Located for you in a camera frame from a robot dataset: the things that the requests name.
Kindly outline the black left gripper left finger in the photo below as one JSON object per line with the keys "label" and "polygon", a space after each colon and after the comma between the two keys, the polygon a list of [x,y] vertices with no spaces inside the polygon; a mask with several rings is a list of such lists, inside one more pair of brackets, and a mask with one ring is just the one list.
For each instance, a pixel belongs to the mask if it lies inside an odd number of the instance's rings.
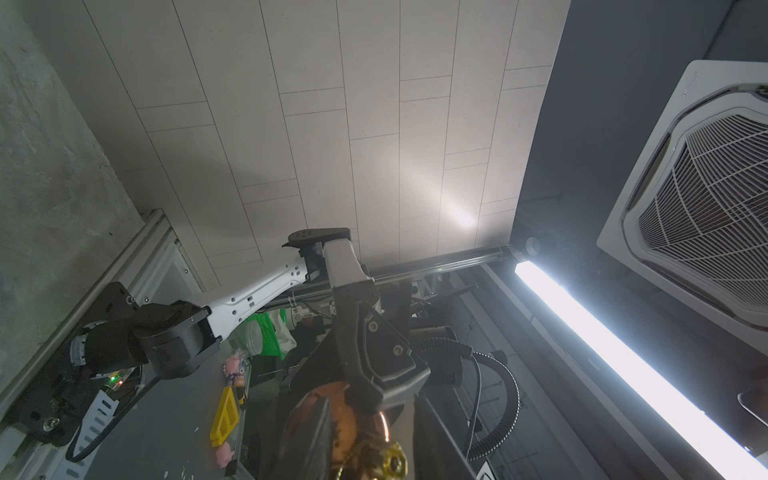
{"label": "black left gripper left finger", "polygon": [[330,401],[308,394],[286,423],[281,443],[281,478],[328,479],[333,432]]}

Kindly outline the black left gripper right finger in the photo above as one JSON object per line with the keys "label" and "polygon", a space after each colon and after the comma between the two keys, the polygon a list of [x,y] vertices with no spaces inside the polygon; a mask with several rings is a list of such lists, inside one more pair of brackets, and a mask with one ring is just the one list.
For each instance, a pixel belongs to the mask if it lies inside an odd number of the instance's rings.
{"label": "black left gripper right finger", "polygon": [[413,455],[416,479],[475,478],[469,462],[423,396],[417,396],[414,401]]}

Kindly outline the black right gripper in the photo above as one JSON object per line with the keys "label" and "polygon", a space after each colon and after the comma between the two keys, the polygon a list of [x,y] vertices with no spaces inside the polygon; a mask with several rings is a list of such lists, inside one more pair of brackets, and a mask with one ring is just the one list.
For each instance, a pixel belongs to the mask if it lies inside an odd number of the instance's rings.
{"label": "black right gripper", "polygon": [[376,414],[413,399],[426,384],[430,368],[376,309],[374,283],[335,287],[333,300],[334,336],[349,384],[348,403],[365,414]]}

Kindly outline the copper shiny ball ornament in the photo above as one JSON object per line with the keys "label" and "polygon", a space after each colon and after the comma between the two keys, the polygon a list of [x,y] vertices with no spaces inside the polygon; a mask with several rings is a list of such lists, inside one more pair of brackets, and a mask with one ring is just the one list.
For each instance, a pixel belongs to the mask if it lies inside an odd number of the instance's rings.
{"label": "copper shiny ball ornament", "polygon": [[[383,412],[368,415],[353,408],[346,399],[348,387],[345,382],[332,382],[302,398],[317,394],[330,401],[334,432],[328,479],[405,478],[409,462],[404,449],[393,438],[388,418]],[[281,444],[274,477],[282,479]]]}

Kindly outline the yellow plastic toy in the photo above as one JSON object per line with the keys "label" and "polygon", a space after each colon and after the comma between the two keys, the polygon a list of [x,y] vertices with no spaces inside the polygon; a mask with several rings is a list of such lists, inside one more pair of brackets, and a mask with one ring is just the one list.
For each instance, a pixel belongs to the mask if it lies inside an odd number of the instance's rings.
{"label": "yellow plastic toy", "polygon": [[223,445],[239,423],[239,406],[235,399],[234,390],[226,386],[217,406],[214,420],[210,429],[209,439],[213,447]]}

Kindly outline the pink small toy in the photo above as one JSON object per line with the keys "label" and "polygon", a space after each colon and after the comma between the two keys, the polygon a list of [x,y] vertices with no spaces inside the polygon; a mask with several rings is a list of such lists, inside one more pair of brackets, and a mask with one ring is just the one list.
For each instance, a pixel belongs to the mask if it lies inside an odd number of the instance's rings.
{"label": "pink small toy", "polygon": [[239,353],[229,356],[223,365],[224,375],[228,384],[232,388],[243,388],[245,386],[245,359]]}

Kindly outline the right green circuit board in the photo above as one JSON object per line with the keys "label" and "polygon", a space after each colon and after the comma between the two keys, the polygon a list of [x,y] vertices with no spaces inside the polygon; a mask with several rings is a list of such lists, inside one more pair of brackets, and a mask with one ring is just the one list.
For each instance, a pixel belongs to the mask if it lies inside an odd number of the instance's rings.
{"label": "right green circuit board", "polygon": [[134,370],[135,368],[131,367],[111,373],[105,378],[103,389],[106,392],[116,391],[127,381],[127,379],[133,374]]}

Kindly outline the bright tube light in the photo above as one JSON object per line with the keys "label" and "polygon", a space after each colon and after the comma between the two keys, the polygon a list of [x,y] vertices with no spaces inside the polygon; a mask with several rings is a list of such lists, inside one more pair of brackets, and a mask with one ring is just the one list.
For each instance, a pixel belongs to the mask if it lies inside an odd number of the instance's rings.
{"label": "bright tube light", "polygon": [[566,290],[530,261],[516,275],[725,479],[765,479],[767,468]]}

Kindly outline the white ceiling air conditioner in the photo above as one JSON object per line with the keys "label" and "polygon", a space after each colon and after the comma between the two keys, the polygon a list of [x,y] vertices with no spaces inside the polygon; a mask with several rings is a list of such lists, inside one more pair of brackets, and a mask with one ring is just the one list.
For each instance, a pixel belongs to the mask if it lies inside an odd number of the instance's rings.
{"label": "white ceiling air conditioner", "polygon": [[764,63],[688,65],[597,244],[710,320],[766,330]]}

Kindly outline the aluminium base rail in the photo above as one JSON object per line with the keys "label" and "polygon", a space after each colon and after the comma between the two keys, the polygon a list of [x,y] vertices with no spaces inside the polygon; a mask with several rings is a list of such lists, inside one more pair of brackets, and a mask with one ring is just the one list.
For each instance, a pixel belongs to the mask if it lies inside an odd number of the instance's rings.
{"label": "aluminium base rail", "polygon": [[74,337],[100,318],[124,319],[130,307],[169,305],[201,286],[166,213],[144,214],[144,226],[86,293],[33,360],[19,383],[1,396],[1,476],[4,479],[83,479],[106,431],[152,377],[149,364],[116,391],[110,375],[92,375],[69,360]]}

